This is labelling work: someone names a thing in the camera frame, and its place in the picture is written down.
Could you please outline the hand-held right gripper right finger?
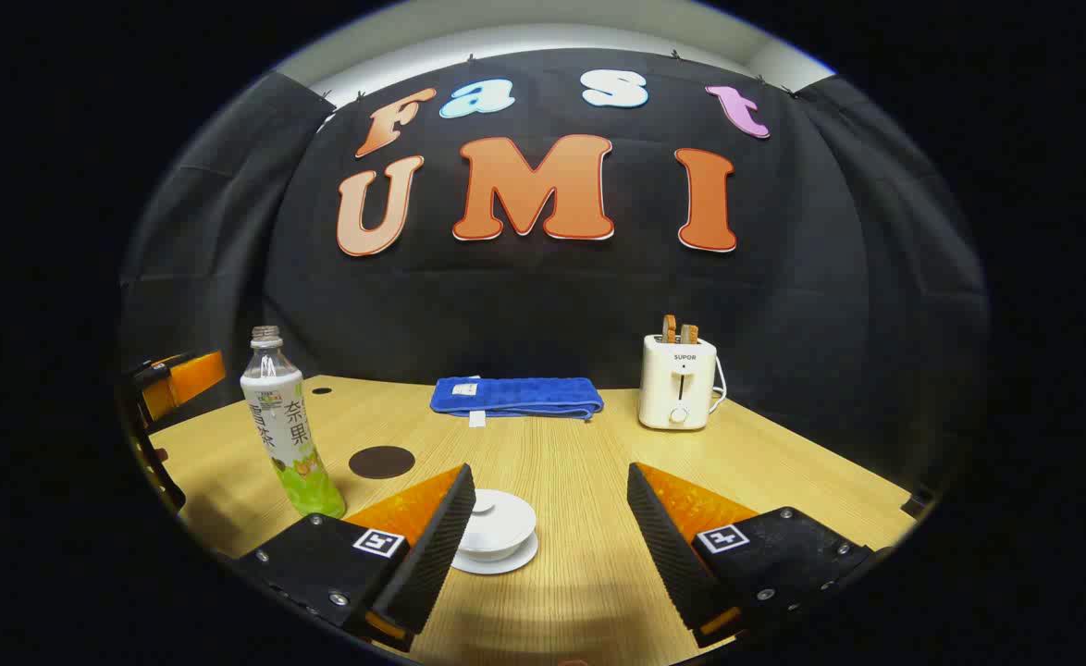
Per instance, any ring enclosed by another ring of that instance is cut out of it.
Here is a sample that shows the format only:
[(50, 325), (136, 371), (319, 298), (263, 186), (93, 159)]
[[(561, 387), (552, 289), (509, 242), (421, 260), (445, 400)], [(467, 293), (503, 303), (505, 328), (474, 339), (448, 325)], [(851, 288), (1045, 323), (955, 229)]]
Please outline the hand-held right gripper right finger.
[(699, 648), (767, 639), (877, 564), (876, 549), (799, 508), (756, 512), (641, 462), (629, 464), (626, 497)]

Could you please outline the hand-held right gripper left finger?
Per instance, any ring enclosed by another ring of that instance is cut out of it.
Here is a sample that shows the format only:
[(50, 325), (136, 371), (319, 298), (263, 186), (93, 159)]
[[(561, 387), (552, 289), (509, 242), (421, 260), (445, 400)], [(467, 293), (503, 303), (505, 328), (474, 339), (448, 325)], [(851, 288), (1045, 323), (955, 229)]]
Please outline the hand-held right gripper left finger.
[(408, 652), (475, 506), (460, 464), (344, 518), (310, 513), (233, 558), (233, 571), (339, 634)]

